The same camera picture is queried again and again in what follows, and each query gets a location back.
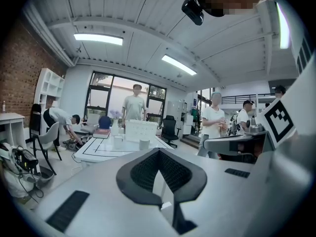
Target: white chair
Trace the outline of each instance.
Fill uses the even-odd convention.
[[[87,122],[81,123],[81,131],[87,133],[88,137],[89,135],[92,136],[95,130],[98,129],[99,119],[100,119],[99,114],[89,114]]]
[[[51,128],[48,130],[48,132],[45,133],[44,135],[39,135],[39,136],[34,135],[32,137],[33,144],[31,145],[31,148],[33,148],[33,152],[34,152],[35,157],[36,157],[36,150],[42,151],[44,158],[45,158],[48,166],[50,167],[50,169],[53,171],[54,175],[56,175],[56,172],[48,160],[48,150],[54,145],[56,152],[59,156],[59,159],[62,160],[60,157],[60,154],[58,152],[58,149],[57,149],[56,145],[54,144],[54,140],[57,139],[58,128],[59,128],[59,122],[56,122],[54,125],[51,126]]]

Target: white basket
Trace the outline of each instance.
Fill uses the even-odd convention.
[[[153,142],[155,140],[158,123],[133,119],[130,121],[126,121],[125,123],[126,140],[137,142],[139,142],[139,140],[143,138],[149,139],[150,142]]]

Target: gray pants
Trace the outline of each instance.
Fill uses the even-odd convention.
[[[219,159],[216,153],[211,152],[204,147],[204,141],[208,139],[208,134],[203,134],[201,137],[201,140],[199,141],[199,146],[198,146],[198,156],[206,157],[208,155],[209,158],[212,159]]]

